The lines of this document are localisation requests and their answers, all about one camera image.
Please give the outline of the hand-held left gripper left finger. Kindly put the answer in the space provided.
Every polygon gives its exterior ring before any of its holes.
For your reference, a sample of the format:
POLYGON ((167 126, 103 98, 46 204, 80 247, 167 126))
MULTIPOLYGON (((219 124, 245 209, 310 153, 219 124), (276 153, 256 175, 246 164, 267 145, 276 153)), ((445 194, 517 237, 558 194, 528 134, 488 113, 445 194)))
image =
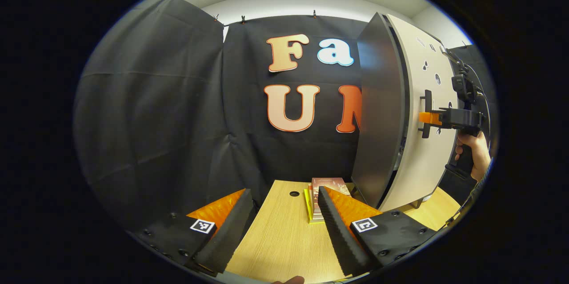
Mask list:
POLYGON ((166 260, 196 272, 224 272, 256 217, 251 190, 244 188, 185 216, 170 213, 130 232, 166 260))

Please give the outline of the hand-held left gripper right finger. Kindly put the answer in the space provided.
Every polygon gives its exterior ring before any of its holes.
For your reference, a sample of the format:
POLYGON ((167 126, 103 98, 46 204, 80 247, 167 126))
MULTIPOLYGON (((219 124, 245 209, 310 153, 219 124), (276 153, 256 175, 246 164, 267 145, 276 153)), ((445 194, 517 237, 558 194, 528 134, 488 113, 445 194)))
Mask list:
POLYGON ((397 262, 436 233, 400 210, 380 212, 323 185, 318 205, 344 275, 359 276, 397 262))

